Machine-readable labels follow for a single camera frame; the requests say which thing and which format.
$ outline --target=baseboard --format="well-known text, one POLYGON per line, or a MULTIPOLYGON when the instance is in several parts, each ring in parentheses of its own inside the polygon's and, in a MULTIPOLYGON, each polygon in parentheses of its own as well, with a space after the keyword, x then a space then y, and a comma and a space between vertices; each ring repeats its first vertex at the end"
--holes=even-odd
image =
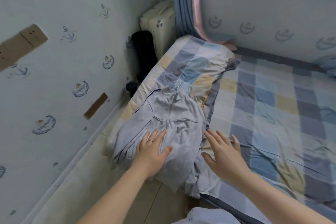
POLYGON ((70 161, 69 165, 63 170, 60 176, 53 182, 50 188, 44 193, 41 199, 37 202, 37 204, 33 207, 33 209, 28 213, 25 219, 21 222, 21 224, 30 224, 35 216, 40 212, 45 203, 49 200, 49 198, 53 195, 53 193, 57 190, 57 188, 61 185, 64 179, 69 175, 71 170, 75 167, 78 161, 83 157, 86 151, 89 149, 91 144, 97 139, 99 134, 104 130, 104 128, 108 125, 111 118, 116 114, 118 109, 121 107, 124 98, 126 95, 119 100, 119 102, 115 105, 112 111, 107 115, 102 124, 95 130, 95 132, 90 136, 89 140, 86 144, 82 146, 79 152, 75 155, 75 157, 70 161))

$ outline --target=plaid bedsheet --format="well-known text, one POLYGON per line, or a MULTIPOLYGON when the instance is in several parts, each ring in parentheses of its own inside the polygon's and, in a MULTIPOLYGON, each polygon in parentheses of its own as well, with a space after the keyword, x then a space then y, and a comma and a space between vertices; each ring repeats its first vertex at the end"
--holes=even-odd
MULTIPOLYGON (((253 172, 336 222, 336 80, 266 60, 236 58, 241 59, 238 69, 224 73, 220 81, 210 128, 238 138, 253 172)), ((208 142, 203 149, 213 154, 208 142)), ((200 180, 201 193, 270 223, 206 165, 200 180)))
POLYGON ((176 81, 181 83, 179 88, 189 93, 200 107, 206 98, 207 103, 203 106, 203 111, 205 117, 208 117, 219 91, 218 79, 233 58, 234 54, 219 44, 212 44, 193 36, 184 36, 176 40, 129 101, 107 137, 103 155, 109 155, 109 145, 113 144, 120 127, 137 107, 145 102, 149 94, 166 86, 173 87, 176 81))

